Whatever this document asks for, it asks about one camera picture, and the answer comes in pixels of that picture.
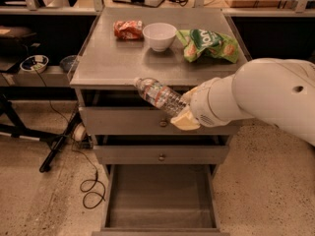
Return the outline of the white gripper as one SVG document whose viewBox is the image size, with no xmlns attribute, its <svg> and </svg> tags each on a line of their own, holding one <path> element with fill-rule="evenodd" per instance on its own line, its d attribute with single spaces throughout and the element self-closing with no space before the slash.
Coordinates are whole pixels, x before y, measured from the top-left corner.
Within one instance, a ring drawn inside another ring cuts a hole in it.
<svg viewBox="0 0 315 236">
<path fill-rule="evenodd" d="M 182 131 L 197 130 L 202 126 L 225 126 L 230 100 L 230 79 L 214 78 L 182 94 L 186 106 L 170 123 Z"/>
</svg>

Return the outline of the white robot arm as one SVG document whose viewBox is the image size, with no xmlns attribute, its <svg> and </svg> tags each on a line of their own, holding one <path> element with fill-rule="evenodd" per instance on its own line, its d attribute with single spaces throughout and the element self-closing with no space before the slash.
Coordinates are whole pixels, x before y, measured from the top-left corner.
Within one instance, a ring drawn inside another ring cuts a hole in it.
<svg viewBox="0 0 315 236">
<path fill-rule="evenodd" d="M 184 131 L 257 118 L 315 146 L 315 64 L 261 58 L 186 92 L 171 123 Z"/>
</svg>

